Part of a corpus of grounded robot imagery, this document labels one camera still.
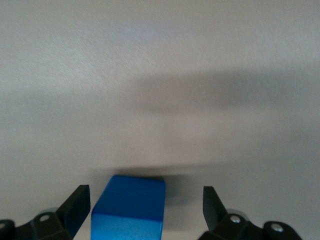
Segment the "white background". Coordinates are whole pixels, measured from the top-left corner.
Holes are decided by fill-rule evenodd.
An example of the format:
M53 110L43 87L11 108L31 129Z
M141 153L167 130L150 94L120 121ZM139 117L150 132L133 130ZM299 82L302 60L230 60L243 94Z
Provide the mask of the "white background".
M0 219L122 173L165 176L163 240L207 229L203 185L319 239L319 76L318 0L2 0Z

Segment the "blue block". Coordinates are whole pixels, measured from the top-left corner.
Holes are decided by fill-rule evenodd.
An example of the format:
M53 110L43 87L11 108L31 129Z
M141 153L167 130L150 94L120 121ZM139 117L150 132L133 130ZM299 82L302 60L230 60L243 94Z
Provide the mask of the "blue block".
M91 240L160 240L164 181L115 175L91 214Z

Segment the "white surface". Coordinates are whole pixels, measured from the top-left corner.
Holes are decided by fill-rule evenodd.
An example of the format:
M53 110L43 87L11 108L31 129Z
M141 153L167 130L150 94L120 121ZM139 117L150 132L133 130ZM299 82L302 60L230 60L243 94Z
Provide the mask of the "white surface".
M164 240L206 229L202 186L319 239L320 3L1 1L0 219L79 184L165 175ZM75 237L89 239L90 219Z

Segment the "blue cube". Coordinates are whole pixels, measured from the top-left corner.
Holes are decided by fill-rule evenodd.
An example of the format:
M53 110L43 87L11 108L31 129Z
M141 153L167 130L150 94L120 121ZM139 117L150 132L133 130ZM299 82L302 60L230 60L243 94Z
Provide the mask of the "blue cube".
M164 181L115 175L91 214L91 240L160 240Z

